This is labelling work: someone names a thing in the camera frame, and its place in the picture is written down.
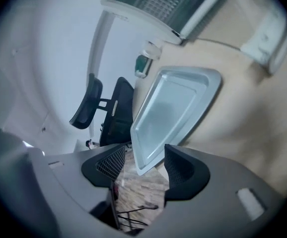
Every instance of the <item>black chair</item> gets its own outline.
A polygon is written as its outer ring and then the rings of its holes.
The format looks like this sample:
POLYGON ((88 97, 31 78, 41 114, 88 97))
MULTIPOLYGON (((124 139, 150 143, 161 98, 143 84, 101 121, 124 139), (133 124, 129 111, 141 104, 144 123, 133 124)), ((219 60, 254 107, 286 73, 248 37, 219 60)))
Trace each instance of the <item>black chair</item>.
POLYGON ((89 127, 97 109, 107 112, 100 136, 100 146, 129 143, 130 128, 133 124, 134 89, 129 82, 120 77, 117 80, 111 100, 101 99, 103 85, 93 73, 89 74, 85 96, 70 124, 79 129, 89 127))

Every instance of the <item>floor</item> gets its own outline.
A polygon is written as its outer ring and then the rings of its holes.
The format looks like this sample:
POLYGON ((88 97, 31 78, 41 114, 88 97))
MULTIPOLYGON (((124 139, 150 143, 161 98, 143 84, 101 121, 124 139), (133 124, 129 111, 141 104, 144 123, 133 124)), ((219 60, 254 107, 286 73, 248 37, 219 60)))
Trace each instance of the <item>floor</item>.
MULTIPOLYGON (((162 212, 164 203, 164 193, 169 189, 169 182, 153 168, 139 176, 136 171, 133 152, 125 155, 125 165, 120 172, 116 184, 119 188, 119 198, 116 202, 117 212, 124 212, 138 209, 139 206, 157 205, 156 210, 140 210, 130 213, 130 218, 147 223, 148 225, 162 212)), ((119 218, 121 224, 129 225, 127 220, 119 218)), ((143 225, 132 224, 133 227, 145 228, 143 225)), ((121 225, 123 231, 130 228, 121 225)))

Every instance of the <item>desk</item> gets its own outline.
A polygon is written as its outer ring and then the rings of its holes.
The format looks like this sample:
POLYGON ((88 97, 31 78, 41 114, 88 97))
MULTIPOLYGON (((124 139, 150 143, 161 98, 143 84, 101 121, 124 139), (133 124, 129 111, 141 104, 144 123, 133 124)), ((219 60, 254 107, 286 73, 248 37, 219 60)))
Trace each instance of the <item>desk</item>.
MULTIPOLYGON (((287 56, 279 71, 268 76, 239 50, 219 43, 164 43, 160 60, 136 82, 134 119, 166 65, 213 68, 222 75, 213 106, 181 145, 238 161, 287 196, 287 56)), ((163 163, 157 169, 166 176, 163 163)))

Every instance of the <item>white wall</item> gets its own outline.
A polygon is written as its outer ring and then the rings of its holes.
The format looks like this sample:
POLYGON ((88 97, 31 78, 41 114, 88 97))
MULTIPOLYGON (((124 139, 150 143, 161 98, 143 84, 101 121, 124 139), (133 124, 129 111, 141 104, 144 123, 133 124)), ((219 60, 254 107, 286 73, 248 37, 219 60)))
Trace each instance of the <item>white wall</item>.
POLYGON ((47 105, 64 127, 89 138, 89 131, 69 124, 86 90, 90 47, 102 13, 99 0, 41 0, 36 22, 39 83, 47 105))
MULTIPOLYGON (((103 83, 102 98, 112 97, 115 84, 119 77, 124 77, 134 87, 136 58, 146 40, 154 38, 118 18, 111 27, 99 67, 98 79, 103 83)), ((100 124, 104 122, 106 112, 97 110, 93 120, 93 141, 99 142, 100 124)))

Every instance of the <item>metal tray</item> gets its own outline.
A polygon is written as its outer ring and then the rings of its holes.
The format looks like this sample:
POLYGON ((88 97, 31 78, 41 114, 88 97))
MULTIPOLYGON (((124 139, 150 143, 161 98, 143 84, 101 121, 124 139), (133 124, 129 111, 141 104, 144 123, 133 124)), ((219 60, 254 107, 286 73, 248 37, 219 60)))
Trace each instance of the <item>metal tray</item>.
POLYGON ((179 144, 207 110, 221 83, 214 69, 161 68, 131 127, 137 173, 164 158, 164 144, 179 144))

